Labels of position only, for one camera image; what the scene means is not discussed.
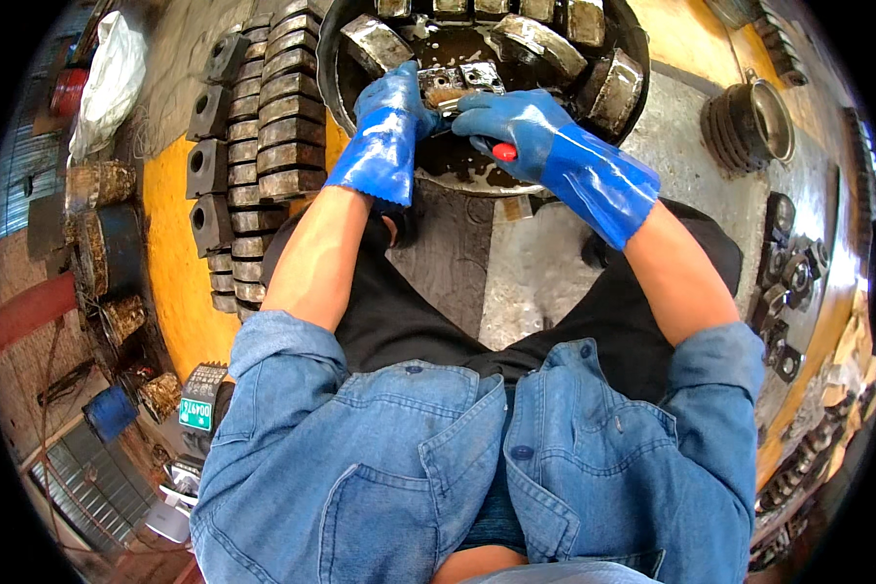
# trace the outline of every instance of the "person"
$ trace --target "person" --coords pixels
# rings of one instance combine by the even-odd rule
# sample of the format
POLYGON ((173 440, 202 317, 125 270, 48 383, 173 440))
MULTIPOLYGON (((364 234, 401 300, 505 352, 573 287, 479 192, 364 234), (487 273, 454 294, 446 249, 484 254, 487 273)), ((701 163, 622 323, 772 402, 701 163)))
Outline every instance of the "person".
POLYGON ((515 146, 500 167, 584 218, 610 265, 553 328, 502 351, 468 337, 384 256, 416 141, 443 123, 415 63, 367 87, 357 134, 280 229, 265 301, 234 341, 237 386, 190 520, 201 572, 742 582, 762 343, 732 299, 739 250, 545 91, 458 107, 453 132, 485 153, 515 146))

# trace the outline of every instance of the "forearm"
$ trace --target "forearm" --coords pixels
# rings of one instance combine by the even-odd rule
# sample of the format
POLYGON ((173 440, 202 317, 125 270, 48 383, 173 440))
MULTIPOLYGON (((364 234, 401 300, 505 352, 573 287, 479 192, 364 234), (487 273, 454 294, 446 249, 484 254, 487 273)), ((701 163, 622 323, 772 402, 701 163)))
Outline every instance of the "forearm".
POLYGON ((624 253, 658 329, 673 346, 704 329, 740 320, 730 291, 704 250, 660 202, 624 253))
POLYGON ((318 193, 275 266, 261 309, 285 310, 333 333, 347 310, 372 204, 345 187, 318 193))

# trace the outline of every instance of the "white plastic bag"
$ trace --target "white plastic bag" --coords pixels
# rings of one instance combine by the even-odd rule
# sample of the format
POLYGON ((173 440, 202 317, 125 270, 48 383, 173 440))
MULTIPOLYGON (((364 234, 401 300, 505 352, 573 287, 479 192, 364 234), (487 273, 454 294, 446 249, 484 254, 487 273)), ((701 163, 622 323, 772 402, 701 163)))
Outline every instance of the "white plastic bag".
POLYGON ((141 33, 129 29, 117 10, 98 24, 97 38, 99 46, 68 146, 69 163, 82 160, 110 142, 136 104, 146 75, 146 41, 141 33))

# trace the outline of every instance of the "black pants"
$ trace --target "black pants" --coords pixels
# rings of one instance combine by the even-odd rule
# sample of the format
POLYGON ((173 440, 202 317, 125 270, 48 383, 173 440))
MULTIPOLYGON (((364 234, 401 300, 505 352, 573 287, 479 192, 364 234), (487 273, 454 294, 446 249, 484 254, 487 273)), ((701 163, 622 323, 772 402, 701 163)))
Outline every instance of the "black pants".
MULTIPOLYGON (((730 294, 736 294, 743 254, 703 213, 662 199, 711 259, 730 294)), ((263 260, 263 284, 273 274, 283 248, 301 218, 290 218, 276 234, 263 260)), ((501 373, 507 381, 542 365, 561 342, 591 337, 610 386, 630 399, 658 403, 665 395, 674 348, 658 330, 630 264, 608 251, 609 266, 556 326, 491 351, 430 305, 385 259, 389 231, 372 213, 363 234, 347 311, 334 335, 352 373, 376 371, 410 359, 436 365, 461 365, 481 376, 501 373)))

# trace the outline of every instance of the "green label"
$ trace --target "green label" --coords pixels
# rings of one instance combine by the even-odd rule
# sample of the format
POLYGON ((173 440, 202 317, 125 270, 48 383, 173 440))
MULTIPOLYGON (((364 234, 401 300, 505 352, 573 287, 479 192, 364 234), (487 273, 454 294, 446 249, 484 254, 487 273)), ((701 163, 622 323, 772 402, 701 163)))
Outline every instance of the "green label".
POLYGON ((178 421, 192 428, 211 431, 211 404, 183 397, 178 404, 178 421))

